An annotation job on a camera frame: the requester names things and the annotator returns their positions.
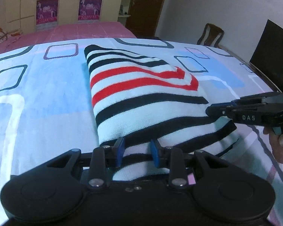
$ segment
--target black mount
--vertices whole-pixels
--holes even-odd
[[[267,216],[275,192],[264,179],[205,151],[184,154],[151,141],[166,181],[109,181],[108,167],[120,167],[125,139],[93,153],[72,149],[2,188],[8,225],[272,225]],[[82,182],[83,167],[88,182]],[[189,185],[191,167],[196,184]]]

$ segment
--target wooden door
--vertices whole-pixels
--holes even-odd
[[[153,38],[164,0],[132,0],[126,28],[136,37]]]
[[[59,0],[58,24],[68,25],[78,22],[80,0]]]
[[[117,22],[122,0],[103,0],[100,21]]]
[[[5,18],[6,22],[12,22],[20,19],[21,0],[5,0]]]

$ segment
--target television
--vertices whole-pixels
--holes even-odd
[[[250,63],[283,92],[283,28],[267,20]],[[266,83],[276,90],[270,82]]]

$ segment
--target wall shelf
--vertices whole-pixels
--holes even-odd
[[[124,14],[124,15],[119,15],[119,18],[129,18],[131,15],[129,14]]]

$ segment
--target bed sheet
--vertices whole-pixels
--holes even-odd
[[[108,37],[136,38],[120,22],[59,25],[50,30],[8,38],[8,40],[0,44],[0,53],[47,42]]]
[[[0,54],[0,190],[13,176],[72,148],[92,152],[98,146],[84,56],[90,44],[158,57],[191,72],[210,103],[271,91],[227,52],[200,45],[99,38],[45,43]],[[262,127],[237,127],[238,141],[222,158],[272,184],[277,197],[269,219],[283,226],[283,166],[273,159]],[[0,204],[0,224],[6,219]]]

